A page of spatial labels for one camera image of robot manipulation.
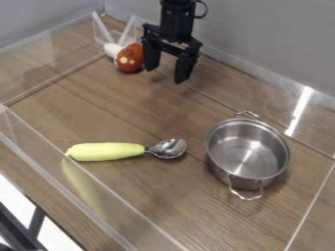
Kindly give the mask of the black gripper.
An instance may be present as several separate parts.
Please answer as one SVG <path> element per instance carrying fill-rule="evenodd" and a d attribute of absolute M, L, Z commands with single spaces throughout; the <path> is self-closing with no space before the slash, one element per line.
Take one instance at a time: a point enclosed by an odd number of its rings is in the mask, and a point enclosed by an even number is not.
<path fill-rule="evenodd" d="M 161 53 L 165 52 L 177 58 L 173 81 L 176 84 L 183 83 L 189 79 L 203 43 L 193 36 L 177 39 L 163 35 L 157 25 L 144 23 L 143 29 L 141 42 L 147 71 L 149 72 L 159 67 Z"/>

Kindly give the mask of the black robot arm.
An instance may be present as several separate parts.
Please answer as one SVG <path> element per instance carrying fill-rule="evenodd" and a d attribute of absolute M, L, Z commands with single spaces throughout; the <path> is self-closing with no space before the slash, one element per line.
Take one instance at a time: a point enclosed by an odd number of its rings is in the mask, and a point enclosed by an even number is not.
<path fill-rule="evenodd" d="M 160 24 L 143 24 L 144 65 L 149 72 L 159 67 L 163 52 L 175 56 L 173 82 L 180 84 L 189 79 L 203 46 L 192 36 L 193 20 L 203 19 L 208 11 L 196 15 L 196 4 L 208 6 L 202 0 L 160 0 L 160 4 Z"/>

